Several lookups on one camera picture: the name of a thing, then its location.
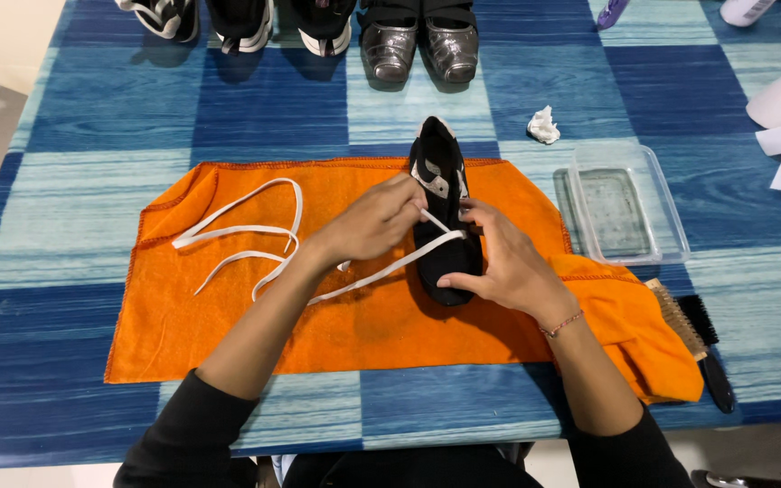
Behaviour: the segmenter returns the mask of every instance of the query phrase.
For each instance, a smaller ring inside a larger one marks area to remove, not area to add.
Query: purple bottle
[[[607,5],[602,9],[602,13],[599,14],[599,19],[596,21],[596,28],[604,30],[610,28],[616,21],[620,20],[622,12],[626,9],[629,0],[609,0]]]

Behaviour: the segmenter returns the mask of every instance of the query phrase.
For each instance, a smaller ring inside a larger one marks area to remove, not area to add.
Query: black bristles
[[[695,332],[704,340],[704,344],[712,346],[719,342],[716,329],[713,328],[713,324],[710,322],[710,314],[707,313],[704,301],[701,300],[700,296],[687,295],[679,297],[677,303],[683,310],[683,314],[689,318],[689,322],[694,327]]]

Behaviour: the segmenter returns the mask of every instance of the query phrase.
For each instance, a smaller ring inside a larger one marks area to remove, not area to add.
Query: crumpled tissue
[[[532,137],[545,144],[553,144],[559,139],[559,130],[550,115],[552,110],[549,105],[543,110],[538,110],[526,127]]]

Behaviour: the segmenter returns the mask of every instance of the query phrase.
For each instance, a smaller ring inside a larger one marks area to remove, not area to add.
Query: orange cloth
[[[285,236],[240,233],[174,249],[171,241],[183,231],[261,184],[287,177],[303,189],[298,236],[306,238],[367,188],[407,167],[408,160],[400,157],[198,165],[141,212],[105,381],[185,377],[252,304],[252,287],[278,263],[236,261],[200,294],[193,296],[194,291],[225,257],[247,249],[282,254],[287,243]],[[559,211],[511,163],[467,160],[466,170],[470,193],[497,206],[528,234],[578,296],[596,336],[642,399],[700,397],[698,367],[662,319],[646,286],[623,267],[572,255]],[[291,186],[276,185],[226,212],[203,232],[245,224],[290,227],[294,209]],[[367,277],[413,249],[407,238],[378,259],[334,271],[319,294]],[[438,305],[423,291],[415,266],[309,306],[275,372],[552,360],[533,319],[477,297],[461,307]]]

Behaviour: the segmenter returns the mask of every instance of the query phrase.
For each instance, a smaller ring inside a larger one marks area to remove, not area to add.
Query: table
[[[172,44],[110,0],[70,0],[0,172],[0,466],[122,460],[175,382],[102,382],[138,212],[199,161],[406,155],[423,117],[450,121],[469,157],[502,157],[551,198],[585,140],[637,140],[659,157],[692,246],[638,268],[700,294],[739,407],[656,405],[664,428],[781,421],[781,193],[747,97],[781,75],[781,2],[754,27],[713,0],[635,0],[593,31],[601,0],[478,0],[468,86],[416,56],[403,86],[303,49],[285,7],[271,44],[225,56]],[[355,33],[359,32],[354,22]],[[526,123],[550,104],[562,138]],[[444,366],[274,377],[239,454],[554,438],[552,365]]]

